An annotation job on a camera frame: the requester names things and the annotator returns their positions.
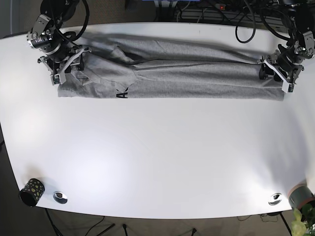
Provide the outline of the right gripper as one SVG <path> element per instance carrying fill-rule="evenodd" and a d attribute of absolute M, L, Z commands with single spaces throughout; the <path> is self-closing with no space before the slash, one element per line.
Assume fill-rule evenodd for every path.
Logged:
<path fill-rule="evenodd" d="M 50 72 L 52 85 L 62 85 L 66 82 L 66 74 L 72 70 L 83 71 L 83 56 L 91 52 L 90 47 L 57 47 L 58 50 L 45 53 L 37 62 L 45 65 Z"/>

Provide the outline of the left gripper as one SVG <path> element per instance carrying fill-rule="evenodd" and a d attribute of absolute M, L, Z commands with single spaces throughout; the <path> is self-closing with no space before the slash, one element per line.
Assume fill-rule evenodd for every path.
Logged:
<path fill-rule="evenodd" d="M 259 60 L 261 65 L 259 79 L 273 79 L 276 82 L 282 82 L 282 91 L 292 93 L 299 74 L 304 71 L 300 64 L 294 64 L 281 53 L 273 53 Z"/>

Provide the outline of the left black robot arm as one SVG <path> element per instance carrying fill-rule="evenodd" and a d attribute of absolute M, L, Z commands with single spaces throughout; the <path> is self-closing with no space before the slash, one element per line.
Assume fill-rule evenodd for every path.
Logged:
<path fill-rule="evenodd" d="M 279 44 L 278 49 L 270 55 L 262 57 L 258 63 L 261 64 L 259 76 L 261 79 L 273 78 L 281 81 L 282 91 L 293 92 L 296 80 L 301 71 L 304 70 L 302 62 L 315 56 L 315 14 L 311 12 L 306 0 L 279 0 L 274 7 L 268 5 L 268 1 L 257 1 L 251 4 L 244 1 L 248 13 L 252 16 L 253 32 L 251 37 L 242 41 L 238 37 L 238 24 L 235 28 L 236 39 L 242 43 L 250 42 L 256 32 L 255 13 L 263 25 L 275 37 L 286 41 L 286 46 Z M 275 11 L 281 16 L 284 27 L 287 28 L 288 37 L 277 33 L 265 20 L 266 11 Z"/>

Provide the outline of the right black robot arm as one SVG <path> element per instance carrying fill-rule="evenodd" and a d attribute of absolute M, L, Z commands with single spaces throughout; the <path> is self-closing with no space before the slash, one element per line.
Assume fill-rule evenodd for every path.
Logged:
<path fill-rule="evenodd" d="M 33 28 L 27 34 L 27 42 L 33 49 L 39 49 L 45 55 L 37 62 L 46 66 L 53 85 L 66 82 L 66 74 L 73 68 L 84 70 L 83 54 L 90 52 L 89 47 L 75 43 L 85 32 L 90 16 L 87 1 L 82 1 L 86 16 L 81 30 L 61 32 L 64 22 L 70 20 L 79 4 L 78 0 L 44 0 L 40 6 L 40 15 Z"/>

